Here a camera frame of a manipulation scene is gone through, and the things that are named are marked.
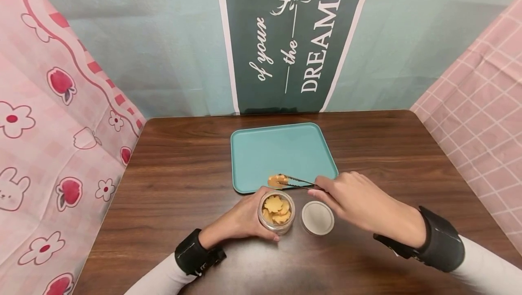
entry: glass jar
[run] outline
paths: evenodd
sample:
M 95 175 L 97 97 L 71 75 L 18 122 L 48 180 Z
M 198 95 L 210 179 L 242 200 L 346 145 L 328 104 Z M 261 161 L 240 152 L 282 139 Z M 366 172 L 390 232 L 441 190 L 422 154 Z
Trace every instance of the glass jar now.
M 265 200 L 267 200 L 272 195 L 278 195 L 280 199 L 285 199 L 290 204 L 290 218 L 285 223 L 275 224 L 273 222 L 268 222 L 265 219 L 265 217 L 262 215 L 262 210 L 264 209 Z M 293 199 L 291 198 L 291 196 L 289 196 L 288 194 L 286 194 L 285 192 L 282 192 L 282 191 L 271 191 L 271 192 L 268 192 L 267 194 L 265 194 L 261 198 L 260 205 L 257 209 L 257 217 L 259 218 L 262 226 L 264 226 L 268 230 L 273 231 L 274 233 L 276 233 L 278 235 L 286 234 L 290 230 L 290 227 L 292 227 L 293 221 L 295 219 L 295 214 L 296 214 L 295 203 L 293 202 Z

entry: black wrist cuff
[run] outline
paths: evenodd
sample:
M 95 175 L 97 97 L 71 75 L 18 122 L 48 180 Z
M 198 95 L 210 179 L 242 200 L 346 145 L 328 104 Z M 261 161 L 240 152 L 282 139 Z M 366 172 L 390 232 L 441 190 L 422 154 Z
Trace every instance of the black wrist cuff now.
M 174 251 L 176 263 L 187 275 L 202 276 L 208 268 L 227 257 L 222 247 L 206 250 L 199 243 L 200 232 L 201 229 L 195 229 Z
M 413 257 L 443 272 L 455 270 L 464 260 L 464 244 L 457 230 L 446 219 L 423 206 L 420 207 L 420 213 L 426 224 L 426 242 L 419 249 L 378 234 L 373 235 L 374 239 L 403 258 Z

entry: white lid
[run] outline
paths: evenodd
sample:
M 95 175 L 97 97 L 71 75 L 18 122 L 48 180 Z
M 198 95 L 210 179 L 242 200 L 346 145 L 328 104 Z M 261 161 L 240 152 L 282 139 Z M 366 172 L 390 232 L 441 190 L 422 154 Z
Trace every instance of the white lid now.
M 333 217 L 332 210 L 319 201 L 308 202 L 301 211 L 303 226 L 310 233 L 317 236 L 323 236 L 332 231 L 334 228 Z

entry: teal tray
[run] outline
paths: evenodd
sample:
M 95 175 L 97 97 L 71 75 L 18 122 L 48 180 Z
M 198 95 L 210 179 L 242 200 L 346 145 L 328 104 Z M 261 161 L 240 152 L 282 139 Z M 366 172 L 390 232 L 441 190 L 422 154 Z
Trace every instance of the teal tray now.
M 253 193 L 267 185 L 268 176 L 286 174 L 313 182 L 317 175 L 339 174 L 317 124 L 237 130 L 230 136 L 232 185 L 237 192 Z

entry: pink curtain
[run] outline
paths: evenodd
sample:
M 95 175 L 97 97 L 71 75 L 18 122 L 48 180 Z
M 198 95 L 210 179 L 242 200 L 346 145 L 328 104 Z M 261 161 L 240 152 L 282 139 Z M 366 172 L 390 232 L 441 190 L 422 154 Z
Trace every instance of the pink curtain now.
M 411 108 L 522 253 L 522 0 Z
M 145 120 L 48 0 L 0 8 L 0 294 L 70 294 Z

